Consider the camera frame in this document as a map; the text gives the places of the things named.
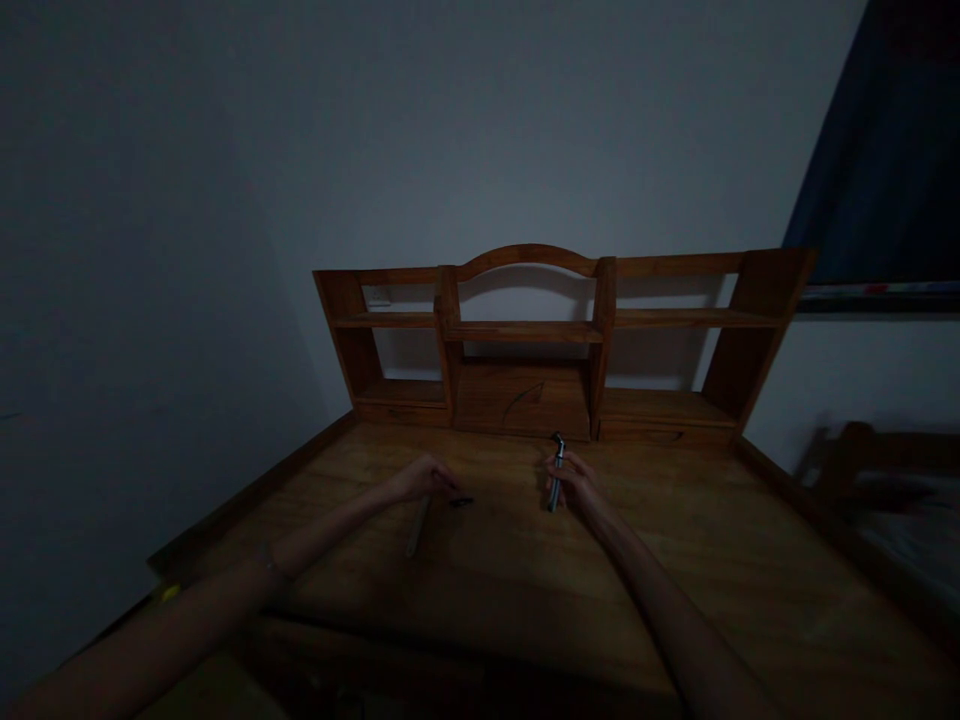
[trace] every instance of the wooden drawer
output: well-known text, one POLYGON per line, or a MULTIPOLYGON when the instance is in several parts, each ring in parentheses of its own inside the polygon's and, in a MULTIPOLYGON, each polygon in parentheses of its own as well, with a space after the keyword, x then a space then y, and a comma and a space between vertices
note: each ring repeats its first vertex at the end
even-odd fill
POLYGON ((361 420, 367 422, 429 425, 431 427, 449 427, 450 425, 446 408, 357 403, 357 415, 361 420))
POLYGON ((601 440, 630 440, 664 447, 717 448, 726 446, 732 437, 732 428, 662 425, 627 420, 600 422, 601 440))

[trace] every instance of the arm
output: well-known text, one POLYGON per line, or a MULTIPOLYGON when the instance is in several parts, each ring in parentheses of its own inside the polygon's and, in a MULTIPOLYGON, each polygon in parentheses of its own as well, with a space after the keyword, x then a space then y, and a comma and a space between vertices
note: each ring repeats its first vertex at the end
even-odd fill
POLYGON ((287 584, 286 578, 296 578, 368 519, 398 502, 458 490, 450 470, 424 455, 273 543, 271 553, 242 560, 143 613, 27 691, 10 717, 133 715, 213 652, 287 584))
POLYGON ((576 453, 568 451, 564 459, 563 468, 547 461, 549 485, 563 481, 561 504, 568 493, 576 498, 587 527, 620 567, 693 716, 781 717, 759 680, 600 492, 594 470, 576 453))

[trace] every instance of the metal rod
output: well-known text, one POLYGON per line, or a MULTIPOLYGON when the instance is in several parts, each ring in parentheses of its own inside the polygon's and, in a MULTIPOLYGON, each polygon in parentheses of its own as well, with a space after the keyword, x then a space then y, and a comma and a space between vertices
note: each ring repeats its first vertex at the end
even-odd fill
MULTIPOLYGON (((550 439, 557 444, 557 456, 554 460, 554 466, 563 467, 563 450, 566 447, 566 444, 563 442, 563 438, 560 437, 560 433, 558 432, 555 432, 553 437, 550 439)), ((553 487, 550 488, 550 502, 547 504, 547 510, 550 512, 556 512, 558 502, 560 502, 560 480, 559 478, 554 478, 553 487)))
POLYGON ((407 541, 407 557, 413 557, 417 552, 417 543, 420 542, 420 531, 423 530, 423 521, 427 518, 427 510, 430 509, 430 496, 424 496, 420 501, 420 509, 417 510, 417 517, 413 521, 413 528, 410 530, 410 539, 407 541))

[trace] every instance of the dark blue curtain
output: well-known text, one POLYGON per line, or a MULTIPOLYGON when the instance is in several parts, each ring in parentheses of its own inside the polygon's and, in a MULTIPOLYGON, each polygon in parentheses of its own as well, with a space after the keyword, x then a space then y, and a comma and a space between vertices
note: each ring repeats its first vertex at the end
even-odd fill
POLYGON ((870 3, 784 246, 811 283, 960 280, 960 2, 870 3))

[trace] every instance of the wooden shelf unit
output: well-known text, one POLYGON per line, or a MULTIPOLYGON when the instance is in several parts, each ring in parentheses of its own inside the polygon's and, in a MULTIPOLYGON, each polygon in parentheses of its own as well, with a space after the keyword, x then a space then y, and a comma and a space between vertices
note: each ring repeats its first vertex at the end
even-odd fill
POLYGON ((350 398, 376 422, 571 440, 725 445, 740 435, 813 268, 801 248, 742 253, 591 259, 549 245, 511 245, 459 266, 317 270, 350 398), (596 280, 590 321, 464 322, 458 284, 517 263, 565 268, 596 280), (726 308, 618 309, 617 278, 737 274, 726 308), (430 283, 433 312, 369 312, 363 285, 430 283), (721 328, 700 392, 608 388, 614 329, 721 328), (374 328, 429 328, 442 380, 385 378, 374 328), (583 361, 471 358, 464 342, 580 343, 583 361))

